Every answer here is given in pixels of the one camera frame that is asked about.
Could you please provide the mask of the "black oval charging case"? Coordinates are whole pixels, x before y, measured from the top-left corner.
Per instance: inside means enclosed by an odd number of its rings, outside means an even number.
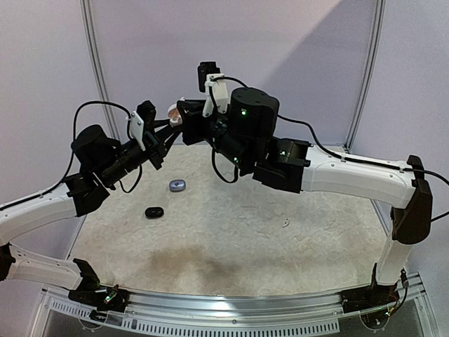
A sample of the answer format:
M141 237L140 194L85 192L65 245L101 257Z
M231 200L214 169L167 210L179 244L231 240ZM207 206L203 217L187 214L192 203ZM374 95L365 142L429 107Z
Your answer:
M156 219L162 218L164 215L164 209L160 206L152 206L145 209L145 218Z

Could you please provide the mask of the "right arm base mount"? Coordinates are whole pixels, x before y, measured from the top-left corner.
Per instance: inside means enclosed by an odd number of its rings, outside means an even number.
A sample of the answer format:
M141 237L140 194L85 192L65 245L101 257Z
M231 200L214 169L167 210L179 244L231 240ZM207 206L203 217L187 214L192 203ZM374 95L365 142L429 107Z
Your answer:
M376 308L398 300L397 284L380 286L376 282L341 291L339 295L344 313Z

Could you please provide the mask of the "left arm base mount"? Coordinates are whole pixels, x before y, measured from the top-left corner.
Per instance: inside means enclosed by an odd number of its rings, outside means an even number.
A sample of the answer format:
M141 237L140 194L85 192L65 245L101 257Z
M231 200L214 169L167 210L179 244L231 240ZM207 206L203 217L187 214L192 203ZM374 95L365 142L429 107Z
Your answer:
M125 312L130 293L119 287L104 286L98 279L83 279L75 290L70 290L68 299L95 307L97 311Z

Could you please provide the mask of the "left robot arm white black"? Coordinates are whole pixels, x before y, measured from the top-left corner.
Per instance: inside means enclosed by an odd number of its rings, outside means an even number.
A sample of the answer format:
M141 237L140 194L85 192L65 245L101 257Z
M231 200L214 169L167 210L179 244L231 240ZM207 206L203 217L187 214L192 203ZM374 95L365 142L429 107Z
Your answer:
M34 195L1 206L1 279L21 279L76 290L90 305L104 299L104 289L84 260L58 260L13 245L13 239L45 225L80 218L98 210L110 190L146 161L154 168L162 162L181 126L169 119L149 125L138 116L131 119L131 139L122 144L108 138L98 124L75 137L72 153L80 171Z

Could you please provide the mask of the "pink round charging case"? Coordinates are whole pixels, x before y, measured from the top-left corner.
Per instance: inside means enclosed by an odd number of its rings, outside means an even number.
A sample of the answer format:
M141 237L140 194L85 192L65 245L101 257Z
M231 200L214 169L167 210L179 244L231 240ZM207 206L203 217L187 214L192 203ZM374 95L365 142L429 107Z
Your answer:
M167 116L171 127L180 126L182 124L182 116L176 104L173 104L168 108Z

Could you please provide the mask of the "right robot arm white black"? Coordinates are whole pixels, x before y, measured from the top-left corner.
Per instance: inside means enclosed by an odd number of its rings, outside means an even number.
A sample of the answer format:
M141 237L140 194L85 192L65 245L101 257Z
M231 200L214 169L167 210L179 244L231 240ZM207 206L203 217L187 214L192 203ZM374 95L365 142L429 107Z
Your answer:
M332 152L318 143L277 138L279 101L256 88L236 88L229 98L208 94L203 100L180 100L184 143L207 142L241 176L285 192L333 192L390 205L392 228L374 282L363 291L369 306L389 296L413 245L431 227L433 195L420 158L382 161Z

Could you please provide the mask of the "purple earbud charging case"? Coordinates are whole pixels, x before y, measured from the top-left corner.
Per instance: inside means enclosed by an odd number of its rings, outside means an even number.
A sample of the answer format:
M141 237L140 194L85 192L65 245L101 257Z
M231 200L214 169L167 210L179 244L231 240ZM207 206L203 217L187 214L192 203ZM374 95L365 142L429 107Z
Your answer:
M182 179L172 180L169 182L169 190L171 192L181 192L186 189L186 182Z

